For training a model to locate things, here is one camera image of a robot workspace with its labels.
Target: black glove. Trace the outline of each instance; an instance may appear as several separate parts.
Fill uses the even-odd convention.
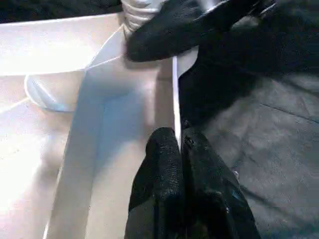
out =
[[[239,183],[205,136],[160,128],[132,186],[127,239],[260,238]]]
[[[127,42],[133,61],[151,61],[177,55],[228,31],[256,8],[258,0],[210,0],[215,5],[204,12],[197,0],[169,0]]]

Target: white surface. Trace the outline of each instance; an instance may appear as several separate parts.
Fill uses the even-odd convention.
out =
[[[23,80],[0,77],[1,239],[43,238],[72,119],[32,104]]]
[[[106,40],[87,67],[93,67],[121,56],[124,52],[124,44],[123,27],[120,26]],[[41,108],[60,112],[74,111],[84,71],[83,69],[28,75],[24,83],[25,92],[31,101]]]
[[[107,14],[0,24],[0,76],[83,69],[122,21]]]
[[[177,77],[188,71],[196,62],[198,56],[198,46],[191,48],[177,56]]]
[[[181,122],[179,109],[179,87],[178,87],[178,57],[172,58],[172,87],[173,87],[173,108],[175,112],[174,129],[178,147],[181,150]]]
[[[129,63],[122,57],[88,70],[47,239],[123,237],[146,141],[156,128],[174,127],[171,72],[171,60]]]
[[[41,108],[72,112],[84,77],[84,71],[26,76],[24,88],[27,96]]]

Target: gloved hand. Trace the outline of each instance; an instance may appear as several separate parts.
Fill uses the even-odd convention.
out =
[[[193,129],[160,128],[133,181],[126,239],[260,238],[235,175]]]
[[[253,68],[269,54],[272,58],[267,63],[278,61],[275,59],[278,55],[272,52],[282,52],[281,47],[285,47],[276,44],[278,37],[292,32],[296,36],[301,35],[300,32],[304,35],[304,31],[312,27],[315,34],[318,29],[319,2],[316,0],[214,0],[215,8],[209,13],[202,10],[200,1],[165,2],[160,12],[129,38],[127,57],[133,61],[158,60],[209,44],[212,52],[220,52],[218,61],[236,60]],[[262,54],[255,57],[260,50]],[[234,59],[234,54],[241,59]]]
[[[167,2],[172,8],[165,12],[174,12],[175,1]],[[182,123],[205,132],[239,172],[262,237],[316,237],[319,1],[276,0],[269,6],[260,1],[230,31],[194,34],[187,46],[188,34],[174,39],[171,31],[188,29],[173,26],[192,23],[194,14],[182,8],[183,14],[154,17],[129,39],[127,55],[156,60],[198,44],[197,61],[179,79]],[[169,17],[181,15],[179,21]]]

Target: white container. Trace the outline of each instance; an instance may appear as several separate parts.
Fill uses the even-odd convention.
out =
[[[119,57],[87,70],[45,238],[123,238],[147,139],[158,127],[180,127],[173,109],[171,60]]]
[[[85,68],[122,54],[122,14],[0,25],[0,76],[24,76],[25,92],[38,106],[75,109]]]
[[[132,32],[154,17],[165,0],[121,0],[125,13],[124,32],[129,37]]]

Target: gray cloth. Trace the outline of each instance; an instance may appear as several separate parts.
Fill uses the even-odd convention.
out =
[[[283,2],[200,46],[181,117],[239,173],[262,238],[319,238],[319,2]]]

